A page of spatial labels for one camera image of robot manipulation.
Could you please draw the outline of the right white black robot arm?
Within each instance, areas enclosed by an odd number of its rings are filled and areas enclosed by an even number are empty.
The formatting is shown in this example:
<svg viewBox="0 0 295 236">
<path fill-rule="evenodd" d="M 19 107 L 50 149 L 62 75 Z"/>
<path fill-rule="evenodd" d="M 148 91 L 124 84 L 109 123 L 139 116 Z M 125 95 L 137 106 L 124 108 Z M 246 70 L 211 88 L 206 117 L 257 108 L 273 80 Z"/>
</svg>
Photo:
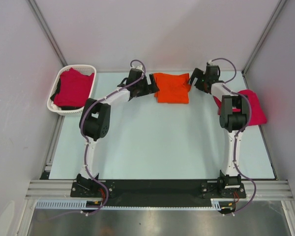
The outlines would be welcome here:
<svg viewBox="0 0 295 236">
<path fill-rule="evenodd" d="M 213 98 L 221 102 L 219 123 L 225 131 L 225 157 L 217 179 L 217 192 L 222 197 L 229 197 L 241 185 L 240 143 L 251 120 L 252 109 L 245 95 L 232 91 L 219 78 L 219 66 L 208 63 L 205 71 L 194 69 L 189 84 L 202 92 L 211 94 Z"/>
</svg>

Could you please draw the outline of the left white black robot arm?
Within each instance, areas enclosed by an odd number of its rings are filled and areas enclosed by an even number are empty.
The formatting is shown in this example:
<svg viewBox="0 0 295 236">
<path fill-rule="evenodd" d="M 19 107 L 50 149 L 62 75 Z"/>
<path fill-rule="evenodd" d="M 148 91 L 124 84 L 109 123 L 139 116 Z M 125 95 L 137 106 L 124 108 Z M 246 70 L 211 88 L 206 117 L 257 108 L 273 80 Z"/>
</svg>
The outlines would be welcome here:
<svg viewBox="0 0 295 236">
<path fill-rule="evenodd" d="M 93 173 L 92 164 L 97 141 L 108 134 L 112 107 L 159 92 L 152 74 L 149 74 L 149 79 L 150 83 L 142 68 L 131 68 L 129 75 L 113 92 L 98 100 L 87 99 L 79 123 L 81 135 L 86 140 L 85 151 L 83 165 L 76 178 L 77 184 L 87 196 L 96 195 L 101 185 L 98 172 Z"/>
</svg>

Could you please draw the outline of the orange t shirt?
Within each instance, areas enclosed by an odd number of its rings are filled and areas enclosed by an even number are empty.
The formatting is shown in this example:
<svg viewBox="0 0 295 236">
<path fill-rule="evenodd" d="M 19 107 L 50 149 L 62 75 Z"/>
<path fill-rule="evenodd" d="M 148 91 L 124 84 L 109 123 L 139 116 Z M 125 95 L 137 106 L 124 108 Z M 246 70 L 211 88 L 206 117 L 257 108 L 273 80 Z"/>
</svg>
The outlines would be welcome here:
<svg viewBox="0 0 295 236">
<path fill-rule="evenodd" d="M 189 74 L 171 75 L 165 73 L 153 73 L 159 91 L 154 95 L 158 103 L 188 104 Z"/>
</svg>

